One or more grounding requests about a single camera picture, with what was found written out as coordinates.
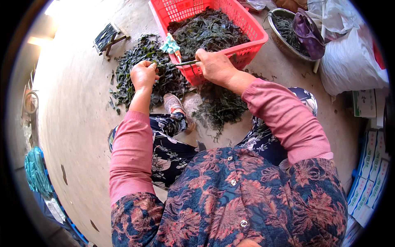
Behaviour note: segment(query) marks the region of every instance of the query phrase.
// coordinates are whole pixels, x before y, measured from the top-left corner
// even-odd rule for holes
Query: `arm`
[[[196,52],[196,64],[215,84],[241,95],[288,151],[291,164],[308,158],[332,159],[329,141],[311,112],[287,88],[237,70],[221,53]]]
[[[149,104],[156,64],[141,61],[130,73],[136,93],[120,123],[113,145],[109,194],[113,206],[122,197],[137,192],[155,194],[151,183],[152,130]]]

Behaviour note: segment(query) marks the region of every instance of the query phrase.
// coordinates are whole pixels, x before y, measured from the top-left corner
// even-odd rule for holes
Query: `small wooden stool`
[[[119,34],[123,35],[115,39],[115,36]],[[109,23],[96,37],[96,39],[93,41],[93,44],[99,56],[102,55],[104,51],[106,51],[104,57],[107,59],[107,61],[110,61],[110,56],[108,54],[111,50],[111,46],[123,39],[130,39],[130,35],[123,28],[118,28],[115,24]]]

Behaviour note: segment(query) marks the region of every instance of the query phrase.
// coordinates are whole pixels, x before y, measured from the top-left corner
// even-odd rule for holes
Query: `navy floral pants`
[[[314,116],[317,115],[317,102],[313,94],[298,87],[288,89],[302,101]],[[184,114],[179,112],[175,114],[151,114],[149,118],[153,140],[152,183],[167,190],[199,150],[173,138],[188,127]],[[252,150],[273,165],[287,170],[289,168],[287,151],[281,146],[279,140],[272,134],[262,119],[252,116],[252,124],[252,129],[237,146]],[[111,152],[117,128],[118,126],[109,135],[108,141]]]

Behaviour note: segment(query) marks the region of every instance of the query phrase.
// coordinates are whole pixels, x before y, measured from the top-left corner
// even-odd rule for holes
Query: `floral jacket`
[[[115,246],[340,246],[346,195],[335,164],[312,158],[289,174],[253,151],[198,153],[170,186],[166,205],[154,194],[121,198],[111,213]]]

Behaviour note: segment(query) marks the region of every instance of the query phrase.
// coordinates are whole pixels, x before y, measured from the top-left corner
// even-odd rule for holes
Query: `stainless steel bowl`
[[[269,12],[276,16],[285,16],[285,17],[290,17],[292,19],[295,17],[295,14],[293,12],[282,8],[272,9]],[[272,40],[284,54],[293,58],[303,59],[309,62],[316,61],[314,59],[311,59],[310,57],[307,57],[299,53],[291,45],[289,45],[288,42],[283,37],[281,37],[281,34],[277,31],[276,27],[274,26],[272,16],[270,14],[268,15],[268,19],[269,19],[270,27],[272,28],[272,32],[270,33]]]

